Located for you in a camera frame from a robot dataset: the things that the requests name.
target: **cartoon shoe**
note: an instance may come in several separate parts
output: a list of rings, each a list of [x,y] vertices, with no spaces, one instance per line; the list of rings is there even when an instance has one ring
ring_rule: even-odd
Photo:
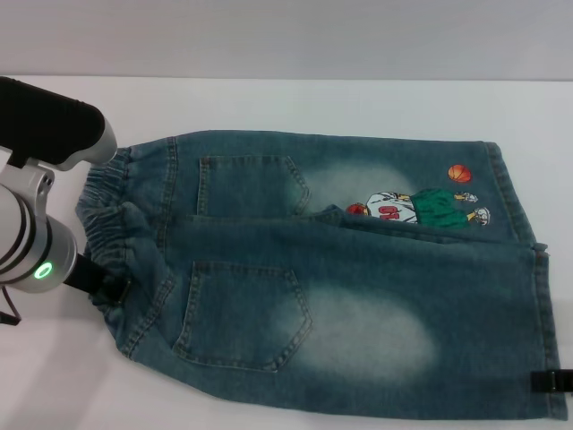
[[[476,195],[473,195],[470,193],[462,193],[461,195],[464,197],[464,199],[463,199],[464,202],[470,202],[470,203],[477,202],[477,196]]]
[[[478,208],[474,211],[475,219],[483,226],[487,226],[490,223],[491,214],[487,208]]]

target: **white wall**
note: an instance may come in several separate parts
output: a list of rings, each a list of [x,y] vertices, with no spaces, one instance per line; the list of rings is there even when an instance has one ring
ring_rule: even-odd
[[[573,79],[570,0],[2,0],[0,73]]]

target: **blue denim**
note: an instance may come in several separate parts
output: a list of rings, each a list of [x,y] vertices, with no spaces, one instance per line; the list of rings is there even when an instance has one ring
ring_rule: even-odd
[[[191,133],[90,171],[93,297],[126,357],[226,400],[567,419],[548,255],[486,142]]]

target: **elastic waistband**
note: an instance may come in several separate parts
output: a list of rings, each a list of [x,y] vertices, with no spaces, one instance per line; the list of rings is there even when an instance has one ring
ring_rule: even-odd
[[[107,164],[90,169],[79,206],[106,207],[120,202],[127,179],[130,153],[131,148],[121,148]]]
[[[116,276],[124,275],[121,203],[130,152],[120,149],[107,164],[91,168],[75,209],[88,238],[85,254]]]

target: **basketball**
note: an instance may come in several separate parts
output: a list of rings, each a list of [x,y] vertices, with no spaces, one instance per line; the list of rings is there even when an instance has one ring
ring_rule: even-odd
[[[370,215],[366,205],[361,203],[351,204],[346,208],[346,212],[354,213],[354,215]]]
[[[469,182],[472,179],[472,172],[469,171],[469,168],[466,166],[462,166],[461,164],[457,164],[452,166],[448,170],[449,178],[454,182]]]

